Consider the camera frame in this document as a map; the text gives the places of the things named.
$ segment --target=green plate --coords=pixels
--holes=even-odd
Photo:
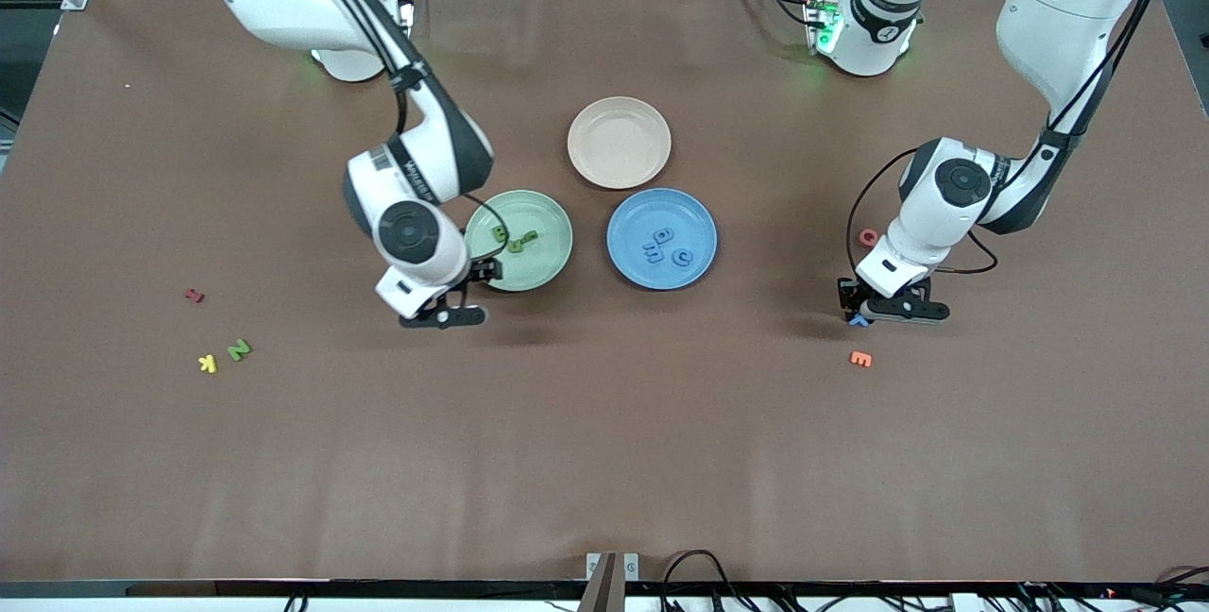
[[[526,232],[537,232],[537,238],[523,244],[521,253],[507,248],[497,255],[503,279],[487,282],[502,291],[528,291],[545,284],[559,275],[571,258],[571,219],[559,202],[530,190],[514,190],[487,200],[508,225],[510,239]],[[465,243],[472,256],[486,255],[498,249],[492,230],[499,225],[487,208],[479,207],[465,226]]]

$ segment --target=blue plate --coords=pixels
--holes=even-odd
[[[627,279],[659,291],[698,281],[713,262],[718,230],[701,202],[656,187],[621,202],[608,221],[608,255]]]

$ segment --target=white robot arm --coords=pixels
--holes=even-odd
[[[944,319],[948,310],[929,301],[924,282],[949,250],[974,225],[1002,235],[1036,221],[1111,79],[1109,36],[1129,1],[1006,1],[996,27],[1000,48],[1045,96],[1048,122],[1025,160],[951,138],[921,144],[899,181],[898,216],[856,266],[860,281],[848,281],[850,314],[861,301],[866,318]],[[861,293],[866,284],[875,293]]]
[[[907,52],[924,0],[818,0],[808,4],[811,48],[855,75],[878,75]]]
[[[399,98],[398,127],[386,143],[349,160],[343,181],[353,220],[389,264],[376,290],[405,327],[482,323],[485,311],[449,307],[445,294],[464,293],[469,279],[496,277],[499,269],[493,260],[472,260],[457,225],[438,207],[486,183],[491,144],[393,19],[395,0],[224,1],[268,44],[332,53],[363,71],[384,67]],[[405,132],[407,97],[424,117]]]

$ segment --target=table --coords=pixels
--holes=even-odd
[[[994,273],[937,279],[951,319],[839,319],[878,167],[942,134],[1019,156],[1043,122],[995,47],[1002,1],[929,0],[914,50],[858,80],[765,0],[428,0],[417,44],[496,148],[482,195],[544,191],[577,242],[539,293],[479,290],[491,322],[445,333],[399,329],[340,198],[393,127],[382,81],[330,80],[220,0],[65,15],[0,180],[4,577],[560,578],[690,547],[744,579],[1204,560],[1209,126],[1161,5],[1041,221],[989,238]],[[718,224],[686,290],[613,271],[631,192],[566,158],[579,109],[618,94],[672,128],[652,185]],[[856,226],[896,208],[881,183]]]

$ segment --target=beige plate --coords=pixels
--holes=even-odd
[[[634,98],[604,98],[588,105],[567,134],[575,171],[611,190],[637,187],[667,163],[672,133],[655,108]]]

